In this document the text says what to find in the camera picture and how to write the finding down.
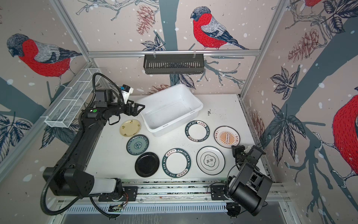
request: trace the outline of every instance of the black basket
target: black basket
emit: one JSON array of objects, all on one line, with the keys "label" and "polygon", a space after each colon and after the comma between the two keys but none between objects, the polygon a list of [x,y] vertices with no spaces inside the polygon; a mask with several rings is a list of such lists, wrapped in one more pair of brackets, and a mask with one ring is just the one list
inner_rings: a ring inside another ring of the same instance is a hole
[{"label": "black basket", "polygon": [[203,54],[152,54],[144,56],[146,74],[201,74],[204,72]]}]

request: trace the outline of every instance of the orange sunburst design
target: orange sunburst design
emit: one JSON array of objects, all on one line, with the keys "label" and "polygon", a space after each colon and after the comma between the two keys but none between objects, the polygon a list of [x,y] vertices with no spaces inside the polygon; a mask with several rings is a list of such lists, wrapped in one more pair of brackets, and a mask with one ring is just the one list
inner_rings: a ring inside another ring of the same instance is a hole
[{"label": "orange sunburst design", "polygon": [[235,136],[231,132],[220,133],[220,141],[225,145],[232,145],[235,142]]}]

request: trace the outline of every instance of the white plastic bin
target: white plastic bin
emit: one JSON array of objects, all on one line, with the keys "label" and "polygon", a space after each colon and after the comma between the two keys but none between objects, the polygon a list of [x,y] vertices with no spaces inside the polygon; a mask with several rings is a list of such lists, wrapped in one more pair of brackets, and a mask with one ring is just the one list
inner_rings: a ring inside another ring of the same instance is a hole
[{"label": "white plastic bin", "polygon": [[177,84],[137,101],[145,105],[140,112],[145,126],[160,137],[196,118],[203,103],[184,84]]}]

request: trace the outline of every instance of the gray floor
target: gray floor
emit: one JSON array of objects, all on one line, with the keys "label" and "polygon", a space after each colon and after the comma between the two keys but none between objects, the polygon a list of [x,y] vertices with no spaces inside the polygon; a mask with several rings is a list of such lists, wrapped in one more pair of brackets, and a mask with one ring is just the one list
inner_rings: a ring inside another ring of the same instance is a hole
[{"label": "gray floor", "polygon": [[162,213],[145,215],[121,215],[116,220],[108,220],[102,214],[66,215],[62,224],[110,223],[110,224],[285,224],[278,202],[269,202],[257,216],[244,212],[238,218],[231,218],[226,213]]}]

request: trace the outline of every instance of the table surface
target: table surface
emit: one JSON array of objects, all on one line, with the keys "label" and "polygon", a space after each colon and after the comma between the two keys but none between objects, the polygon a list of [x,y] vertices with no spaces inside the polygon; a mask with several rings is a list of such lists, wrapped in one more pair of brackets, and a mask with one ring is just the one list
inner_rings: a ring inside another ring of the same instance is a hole
[{"label": "table surface", "polygon": [[[106,125],[97,142],[95,150],[86,168],[86,172],[95,177],[120,178],[123,181],[203,181],[203,180],[225,180],[229,170],[235,165],[230,148],[224,148],[216,143],[214,131],[219,126],[230,126],[240,135],[240,145],[247,147],[254,145],[247,121],[240,106],[237,95],[195,95],[204,107],[195,120],[205,122],[210,129],[210,136],[202,142],[193,142],[185,135],[186,124],[161,136],[154,137],[146,128],[140,115],[137,117],[121,114],[121,120],[115,125]],[[137,101],[144,96],[130,96],[129,99]],[[129,119],[136,119],[141,123],[138,134],[143,134],[149,139],[149,147],[146,152],[154,152],[160,160],[158,171],[151,177],[140,177],[134,169],[135,161],[139,156],[130,155],[126,150],[126,144],[130,137],[120,135],[121,124]],[[205,146],[213,146],[219,149],[225,158],[224,170],[217,175],[208,175],[200,170],[196,163],[198,151]],[[171,178],[163,171],[161,161],[165,153],[172,148],[181,148],[187,151],[192,160],[189,172],[180,178]],[[265,174],[261,160],[257,166]]]}]

